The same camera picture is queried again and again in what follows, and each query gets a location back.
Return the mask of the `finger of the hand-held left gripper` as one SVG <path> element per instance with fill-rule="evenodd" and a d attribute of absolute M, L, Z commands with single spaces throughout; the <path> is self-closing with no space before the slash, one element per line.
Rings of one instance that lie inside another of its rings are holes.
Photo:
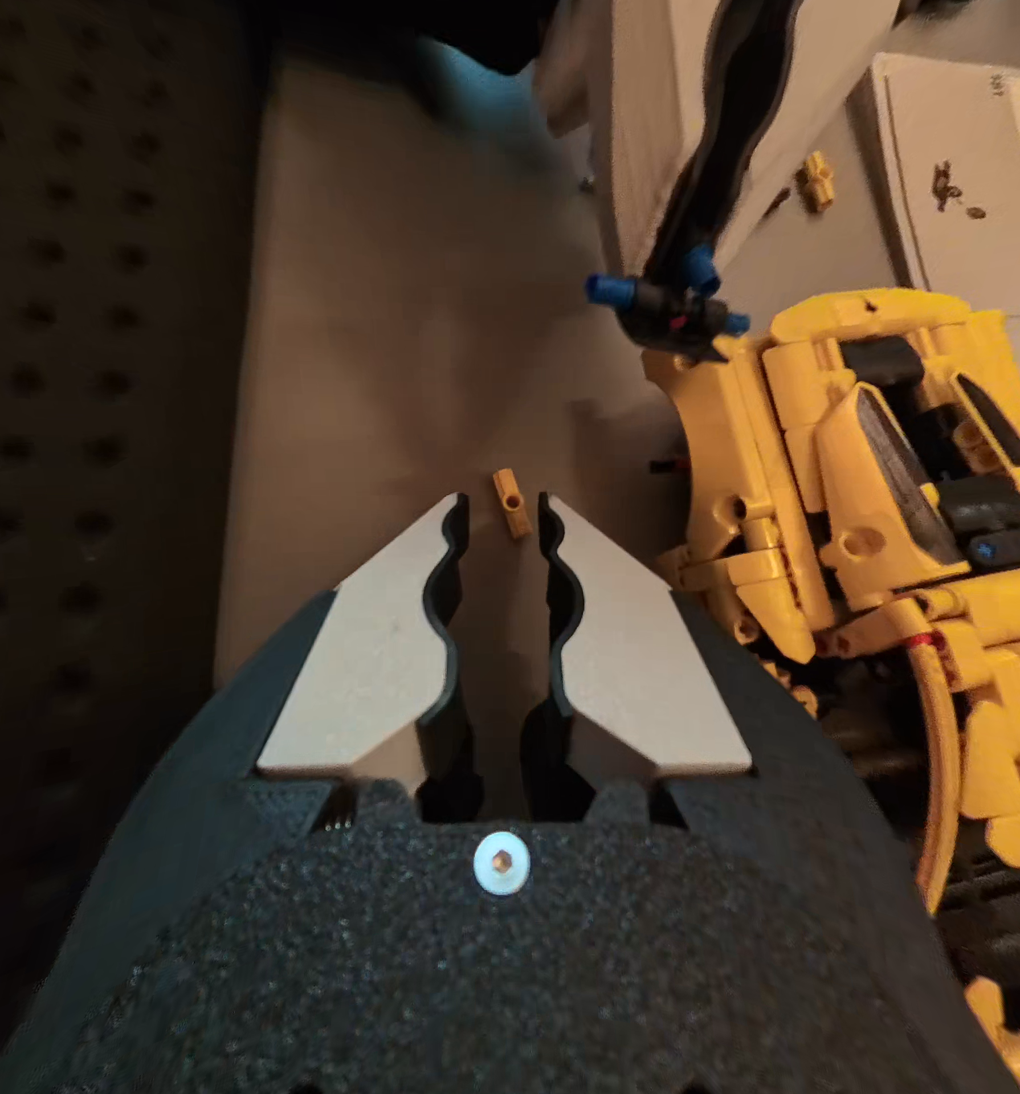
<path fill-rule="evenodd" d="M 818 132 L 886 39 L 897 2 L 679 2 L 681 146 L 672 184 L 672 281 L 691 253 L 722 270 L 792 182 Z"/>
<path fill-rule="evenodd" d="M 725 58 L 757 2 L 600 1 L 591 19 L 591 150 L 608 272 L 640 276 L 709 128 Z"/>

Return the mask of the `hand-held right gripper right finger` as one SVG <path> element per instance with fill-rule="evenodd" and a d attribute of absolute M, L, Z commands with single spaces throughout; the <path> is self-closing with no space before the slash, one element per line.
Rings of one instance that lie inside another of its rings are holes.
<path fill-rule="evenodd" d="M 734 777 L 752 754 L 673 590 L 558 496 L 538 498 L 548 686 L 520 736 L 531 821 L 586 817 L 605 785 Z"/>

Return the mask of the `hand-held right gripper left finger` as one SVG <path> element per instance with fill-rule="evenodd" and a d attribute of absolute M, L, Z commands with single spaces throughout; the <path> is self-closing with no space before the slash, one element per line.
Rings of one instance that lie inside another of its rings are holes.
<path fill-rule="evenodd" d="M 447 494 L 333 590 L 257 773 L 392 780 L 424 821 L 477 818 L 484 780 L 450 635 L 470 516 L 467 494 Z"/>

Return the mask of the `building instruction booklet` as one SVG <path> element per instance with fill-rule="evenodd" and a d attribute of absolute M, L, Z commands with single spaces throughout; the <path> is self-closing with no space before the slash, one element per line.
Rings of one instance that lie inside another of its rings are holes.
<path fill-rule="evenodd" d="M 1020 356 L 1020 68 L 881 51 L 860 93 L 901 282 L 1002 312 Z"/>

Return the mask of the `small black brick assembly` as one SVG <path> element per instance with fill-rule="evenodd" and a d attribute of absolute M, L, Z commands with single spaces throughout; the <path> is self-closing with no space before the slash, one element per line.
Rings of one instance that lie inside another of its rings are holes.
<path fill-rule="evenodd" d="M 720 300 L 720 287 L 712 247 L 700 243 L 681 258 L 674 284 L 592 274 L 586 278 L 586 298 L 611 309 L 640 348 L 699 363 L 722 361 L 717 338 L 742 338 L 750 331 L 749 316 Z"/>

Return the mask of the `yellow toy brick car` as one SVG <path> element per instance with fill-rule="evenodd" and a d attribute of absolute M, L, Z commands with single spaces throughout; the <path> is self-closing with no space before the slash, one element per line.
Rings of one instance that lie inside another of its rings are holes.
<path fill-rule="evenodd" d="M 847 757 L 1020 1084 L 1020 368 L 998 311 L 811 296 L 644 351 L 679 414 L 659 558 Z"/>

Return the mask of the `person's left forearm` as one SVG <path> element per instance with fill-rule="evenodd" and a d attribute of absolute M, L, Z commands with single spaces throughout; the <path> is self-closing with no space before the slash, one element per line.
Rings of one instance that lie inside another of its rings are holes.
<path fill-rule="evenodd" d="M 517 75 L 540 56 L 557 1 L 237 2 L 265 44 L 346 56 L 447 46 L 497 75 Z"/>

